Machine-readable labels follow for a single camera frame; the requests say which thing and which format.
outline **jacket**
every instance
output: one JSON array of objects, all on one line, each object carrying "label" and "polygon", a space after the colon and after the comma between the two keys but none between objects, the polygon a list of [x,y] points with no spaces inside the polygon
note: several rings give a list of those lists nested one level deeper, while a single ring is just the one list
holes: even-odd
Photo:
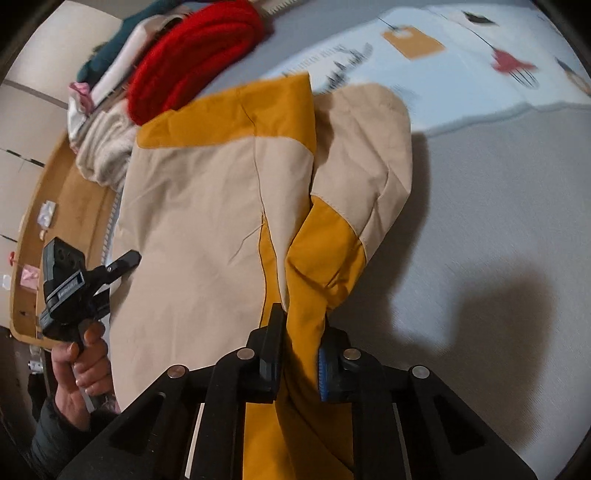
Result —
[{"label": "jacket", "polygon": [[114,255],[142,254],[112,296],[119,405],[170,365],[244,346],[280,302],[283,379],[275,404],[247,405],[243,477],[352,479],[350,407],[320,401],[318,348],[411,176],[408,112],[379,85],[254,82],[144,125],[114,240]]}]

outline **stack of clothes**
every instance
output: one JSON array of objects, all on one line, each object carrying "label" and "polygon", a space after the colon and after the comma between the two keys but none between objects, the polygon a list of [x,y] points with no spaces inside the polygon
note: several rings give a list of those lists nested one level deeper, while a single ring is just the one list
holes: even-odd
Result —
[{"label": "stack of clothes", "polygon": [[69,141],[84,178],[121,191],[139,126],[189,103],[264,37],[247,0],[182,3],[157,0],[123,20],[70,84]]}]

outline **pink item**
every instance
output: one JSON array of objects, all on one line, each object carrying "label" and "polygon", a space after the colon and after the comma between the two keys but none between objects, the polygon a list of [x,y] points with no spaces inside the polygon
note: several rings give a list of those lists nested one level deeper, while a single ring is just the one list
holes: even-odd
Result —
[{"label": "pink item", "polygon": [[77,109],[89,116],[94,111],[95,104],[92,102],[88,83],[72,82],[68,86],[68,90],[70,91],[70,98],[73,98],[76,102]]},{"label": "pink item", "polygon": [[39,286],[39,276],[41,271],[32,265],[25,265],[21,273],[21,287],[28,290],[37,291]]}]

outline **white fabric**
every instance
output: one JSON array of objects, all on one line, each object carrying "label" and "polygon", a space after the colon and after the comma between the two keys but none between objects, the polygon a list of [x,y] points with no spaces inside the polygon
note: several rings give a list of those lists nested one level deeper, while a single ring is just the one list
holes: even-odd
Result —
[{"label": "white fabric", "polygon": [[92,102],[98,106],[125,78],[138,54],[154,38],[163,24],[163,15],[146,18],[136,25],[115,61],[107,69],[90,93]]},{"label": "white fabric", "polygon": [[99,112],[76,156],[82,176],[113,190],[123,188],[138,129],[127,114],[127,100]]}]

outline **black sleeve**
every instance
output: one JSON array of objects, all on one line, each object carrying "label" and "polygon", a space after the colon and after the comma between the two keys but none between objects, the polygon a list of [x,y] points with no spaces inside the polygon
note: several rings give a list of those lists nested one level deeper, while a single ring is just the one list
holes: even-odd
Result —
[{"label": "black sleeve", "polygon": [[33,437],[30,465],[39,478],[53,480],[64,467],[113,419],[104,413],[90,416],[90,431],[72,425],[48,398],[41,409],[37,431]]}]

